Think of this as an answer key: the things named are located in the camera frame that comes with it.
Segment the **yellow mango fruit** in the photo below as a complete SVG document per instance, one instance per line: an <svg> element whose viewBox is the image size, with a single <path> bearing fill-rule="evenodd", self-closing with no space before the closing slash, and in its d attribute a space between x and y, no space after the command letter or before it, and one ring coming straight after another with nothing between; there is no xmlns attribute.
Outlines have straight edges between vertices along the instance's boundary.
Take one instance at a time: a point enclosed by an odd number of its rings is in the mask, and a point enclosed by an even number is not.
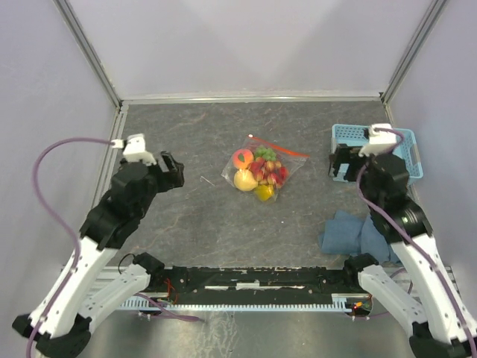
<svg viewBox="0 0 477 358"><path fill-rule="evenodd" d="M239 169L234 175L233 184L236 189L242 192L249 192L258 186L253 173L248 169Z"/></svg>

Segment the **orange peach fruit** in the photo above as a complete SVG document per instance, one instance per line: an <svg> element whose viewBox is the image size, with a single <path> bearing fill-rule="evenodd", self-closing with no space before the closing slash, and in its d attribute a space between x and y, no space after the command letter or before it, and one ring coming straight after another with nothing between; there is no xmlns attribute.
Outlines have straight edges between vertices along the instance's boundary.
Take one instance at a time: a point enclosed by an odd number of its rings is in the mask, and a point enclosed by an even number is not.
<svg viewBox="0 0 477 358"><path fill-rule="evenodd" d="M246 169L253 161L253 152L246 148L239 149L232 155L233 166L236 169Z"/></svg>

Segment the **red cherry bunch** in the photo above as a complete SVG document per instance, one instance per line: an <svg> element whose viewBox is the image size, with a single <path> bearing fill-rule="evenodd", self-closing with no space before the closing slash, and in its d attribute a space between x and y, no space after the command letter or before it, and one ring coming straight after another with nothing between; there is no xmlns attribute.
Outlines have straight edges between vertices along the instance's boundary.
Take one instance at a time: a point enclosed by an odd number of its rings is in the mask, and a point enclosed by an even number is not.
<svg viewBox="0 0 477 358"><path fill-rule="evenodd" d="M252 162L248 170L253 173L259 184L270 184L276 189L282 188L290 176L289 170L280 161L265 161L262 158Z"/></svg>

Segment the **green grape bunch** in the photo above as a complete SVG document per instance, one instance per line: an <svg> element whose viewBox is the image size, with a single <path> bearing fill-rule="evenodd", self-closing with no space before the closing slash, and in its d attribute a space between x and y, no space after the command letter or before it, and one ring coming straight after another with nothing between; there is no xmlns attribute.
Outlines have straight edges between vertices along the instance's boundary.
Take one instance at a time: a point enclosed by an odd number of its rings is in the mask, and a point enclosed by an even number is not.
<svg viewBox="0 0 477 358"><path fill-rule="evenodd" d="M262 158L265 161L276 161L277 160L277 154L272 148L265 147L265 146L259 146L255 151L254 151L254 157L256 159Z"/></svg>

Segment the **yellow lemon fruit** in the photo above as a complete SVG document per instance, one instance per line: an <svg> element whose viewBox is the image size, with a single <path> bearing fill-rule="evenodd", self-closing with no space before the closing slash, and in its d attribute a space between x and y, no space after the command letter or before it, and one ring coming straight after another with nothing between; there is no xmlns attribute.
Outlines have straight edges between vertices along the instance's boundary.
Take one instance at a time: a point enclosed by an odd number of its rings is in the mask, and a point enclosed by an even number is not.
<svg viewBox="0 0 477 358"><path fill-rule="evenodd" d="M254 193L260 201L265 202L275 197L275 188L273 185L270 185L270 184L258 185L254 189Z"/></svg>

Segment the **clear zip bag orange zipper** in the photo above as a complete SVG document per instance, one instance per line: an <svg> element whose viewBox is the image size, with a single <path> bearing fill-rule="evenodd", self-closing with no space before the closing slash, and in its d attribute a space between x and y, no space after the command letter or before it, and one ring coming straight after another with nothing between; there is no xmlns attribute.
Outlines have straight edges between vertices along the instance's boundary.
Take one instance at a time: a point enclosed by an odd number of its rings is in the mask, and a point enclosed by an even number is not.
<svg viewBox="0 0 477 358"><path fill-rule="evenodd" d="M274 201L309 155L248 135L221 172L240 192L252 192L261 202Z"/></svg>

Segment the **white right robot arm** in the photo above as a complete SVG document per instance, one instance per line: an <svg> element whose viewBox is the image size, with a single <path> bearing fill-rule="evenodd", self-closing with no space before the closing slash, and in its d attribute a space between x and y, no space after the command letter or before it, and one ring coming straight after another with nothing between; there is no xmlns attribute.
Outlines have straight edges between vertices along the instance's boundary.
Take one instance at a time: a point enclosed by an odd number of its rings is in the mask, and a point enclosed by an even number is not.
<svg viewBox="0 0 477 358"><path fill-rule="evenodd" d="M329 157L329 173L348 166L345 179L356 182L376 229L403 264L418 297L386 275L370 254L345 262L342 283L364 289L401 325L416 357L475 357L476 319L469 314L440 258L432 227L408 194L404 159L390 153L361 154L339 144Z"/></svg>

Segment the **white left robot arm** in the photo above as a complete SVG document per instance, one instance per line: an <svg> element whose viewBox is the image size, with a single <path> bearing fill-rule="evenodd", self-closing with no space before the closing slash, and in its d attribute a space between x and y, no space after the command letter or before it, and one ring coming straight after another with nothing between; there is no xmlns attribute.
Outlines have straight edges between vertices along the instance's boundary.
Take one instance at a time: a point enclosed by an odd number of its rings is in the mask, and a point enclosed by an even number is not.
<svg viewBox="0 0 477 358"><path fill-rule="evenodd" d="M37 350L44 357L77 357L120 304L163 286L164 263L142 253L112 283L88 295L105 265L139 228L156 195L183 186L183 164L167 151L161 158L164 169L144 154L124 156L110 188L75 235L73 253L50 292L33 312L14 319L12 328L28 339L28 356Z"/></svg>

